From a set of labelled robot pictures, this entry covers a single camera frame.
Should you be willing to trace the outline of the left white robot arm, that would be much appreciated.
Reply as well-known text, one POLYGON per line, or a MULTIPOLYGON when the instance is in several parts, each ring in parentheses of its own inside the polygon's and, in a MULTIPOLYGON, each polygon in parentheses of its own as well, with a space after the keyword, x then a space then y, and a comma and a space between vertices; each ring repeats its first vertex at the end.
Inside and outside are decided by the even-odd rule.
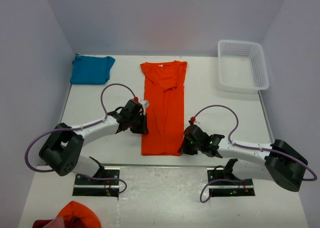
POLYGON ((104 179, 103 166, 92 157, 81 156, 82 148, 127 129, 135 134, 148 134, 148 105, 147 100, 130 99, 124 107, 108 112, 107 117, 93 123, 74 127, 61 123, 40 149, 39 157, 59 176, 73 172, 86 177, 92 184, 99 184, 104 179))

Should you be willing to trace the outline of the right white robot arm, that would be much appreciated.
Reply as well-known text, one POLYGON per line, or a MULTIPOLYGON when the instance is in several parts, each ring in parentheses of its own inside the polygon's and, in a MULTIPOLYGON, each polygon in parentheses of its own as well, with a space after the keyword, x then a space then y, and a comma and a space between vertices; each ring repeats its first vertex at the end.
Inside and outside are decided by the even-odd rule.
POLYGON ((208 135, 197 125, 184 131, 179 151, 187 155, 203 153, 208 157, 227 158, 217 178, 228 184, 249 179, 274 181, 278 186, 298 192, 304 178, 307 160, 282 140, 273 144, 256 144, 246 149, 246 143, 236 145, 224 135, 208 135))

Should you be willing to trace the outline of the orange t shirt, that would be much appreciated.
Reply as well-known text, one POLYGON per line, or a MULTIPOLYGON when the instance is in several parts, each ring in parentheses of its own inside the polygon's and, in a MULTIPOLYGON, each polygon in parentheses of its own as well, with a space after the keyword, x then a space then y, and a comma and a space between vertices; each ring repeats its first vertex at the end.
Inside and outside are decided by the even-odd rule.
POLYGON ((185 78, 188 63, 143 63, 144 99, 149 134, 141 139, 141 154, 180 156, 184 138, 185 78))

